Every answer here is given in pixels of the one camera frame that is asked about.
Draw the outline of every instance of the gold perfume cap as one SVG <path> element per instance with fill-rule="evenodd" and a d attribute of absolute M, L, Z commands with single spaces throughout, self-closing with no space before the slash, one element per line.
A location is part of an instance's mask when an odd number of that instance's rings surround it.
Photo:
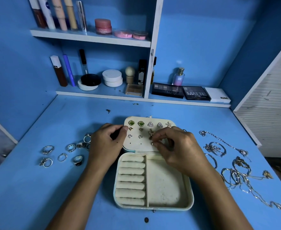
<path fill-rule="evenodd" d="M 183 75 L 183 71 L 184 71 L 184 68 L 179 68 L 179 72 L 178 72 L 179 76 Z"/>

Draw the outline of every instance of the jewelry box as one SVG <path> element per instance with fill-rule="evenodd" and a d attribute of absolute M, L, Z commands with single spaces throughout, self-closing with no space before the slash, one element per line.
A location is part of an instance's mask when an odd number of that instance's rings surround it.
<path fill-rule="evenodd" d="M 117 164 L 113 196 L 121 208 L 147 210 L 189 210 L 194 196 L 187 176 L 166 164 L 151 136 L 164 127 L 175 126 L 171 120 L 131 116 L 123 143 L 126 151 Z"/>

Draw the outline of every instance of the blue desk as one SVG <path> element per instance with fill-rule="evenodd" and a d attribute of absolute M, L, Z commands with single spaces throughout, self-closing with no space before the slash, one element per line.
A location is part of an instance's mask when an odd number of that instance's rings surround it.
<path fill-rule="evenodd" d="M 73 156 L 85 155 L 85 149 L 68 153 L 65 162 L 57 157 L 65 146 L 83 139 L 86 132 L 96 131 L 102 124 L 122 124 L 127 116 L 150 116 L 173 120 L 177 126 L 195 134 L 200 146 L 216 141 L 210 135 L 202 137 L 200 130 L 210 131 L 234 147 L 249 151 L 252 174 L 261 176 L 268 170 L 275 179 L 250 179 L 254 189 L 266 201 L 281 204 L 281 181 L 270 168 L 233 113 L 228 108 L 108 100 L 58 95 L 15 149 L 0 166 L 0 229 L 44 229 L 65 200 L 85 164 L 76 167 Z M 41 149 L 53 145 L 50 154 L 53 165 L 39 166 Z M 218 161 L 217 171 L 231 168 L 240 154 L 227 148 Z M 211 229 L 203 198 L 192 183 L 195 203 L 186 212 L 142 211 L 118 208 L 112 197 L 115 178 L 113 165 L 105 176 L 92 207 L 87 229 Z M 234 199 L 255 229 L 281 229 L 281 211 L 265 206 L 238 187 L 231 190 Z"/>

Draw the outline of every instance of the pink compact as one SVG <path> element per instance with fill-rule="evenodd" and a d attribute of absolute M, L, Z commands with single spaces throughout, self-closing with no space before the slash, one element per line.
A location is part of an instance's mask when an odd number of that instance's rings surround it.
<path fill-rule="evenodd" d="M 95 19 L 96 33 L 99 35 L 111 35 L 112 34 L 112 25 L 111 20 L 97 18 Z"/>
<path fill-rule="evenodd" d="M 129 30 L 114 31 L 114 35 L 118 38 L 132 38 L 132 32 Z"/>
<path fill-rule="evenodd" d="M 133 32 L 133 38 L 135 38 L 135 39 L 144 40 L 144 39 L 146 39 L 147 35 L 148 35 L 148 32 L 146 32 L 146 31 Z"/>

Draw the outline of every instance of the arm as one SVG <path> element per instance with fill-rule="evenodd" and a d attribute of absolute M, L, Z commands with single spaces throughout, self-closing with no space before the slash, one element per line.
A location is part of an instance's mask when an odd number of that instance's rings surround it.
<path fill-rule="evenodd" d="M 110 134 L 120 128 L 118 137 L 112 140 Z M 110 123 L 104 124 L 92 135 L 87 166 L 47 230 L 85 229 L 102 179 L 118 157 L 126 136 L 127 126 Z"/>
<path fill-rule="evenodd" d="M 160 142 L 166 138 L 171 151 Z M 168 165 L 199 185 L 216 229 L 253 229 L 192 133 L 178 127 L 165 127 L 154 134 L 152 141 Z"/>

